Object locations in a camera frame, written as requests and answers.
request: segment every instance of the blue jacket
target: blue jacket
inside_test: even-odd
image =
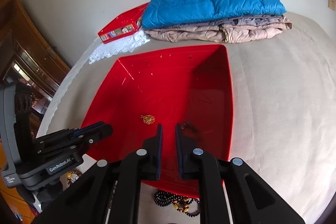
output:
[[[151,0],[142,17],[144,29],[211,21],[243,15],[282,15],[280,0]]]

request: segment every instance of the red plastic bin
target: red plastic bin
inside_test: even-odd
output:
[[[154,115],[152,125],[142,115]],[[123,159],[163,125],[160,180],[145,183],[172,193],[198,197],[197,181],[179,179],[175,125],[192,123],[200,133],[186,131],[198,146],[228,160],[233,122],[230,68],[223,45],[176,47],[119,58],[100,86],[82,127],[102,121],[113,134],[92,145],[88,155],[99,160]]]

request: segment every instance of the silver screw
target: silver screw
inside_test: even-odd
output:
[[[232,163],[233,163],[234,165],[238,165],[238,166],[240,166],[240,165],[243,164],[243,160],[242,160],[241,158],[234,158],[234,159],[232,160]]]
[[[194,150],[193,150],[193,153],[195,154],[195,155],[202,155],[203,154],[203,149],[201,149],[201,148],[195,148]]]
[[[107,160],[99,160],[97,161],[98,167],[104,167],[107,165]]]
[[[141,148],[141,149],[139,149],[139,150],[136,151],[136,154],[137,154],[138,156],[145,156],[145,155],[147,154],[147,150]]]

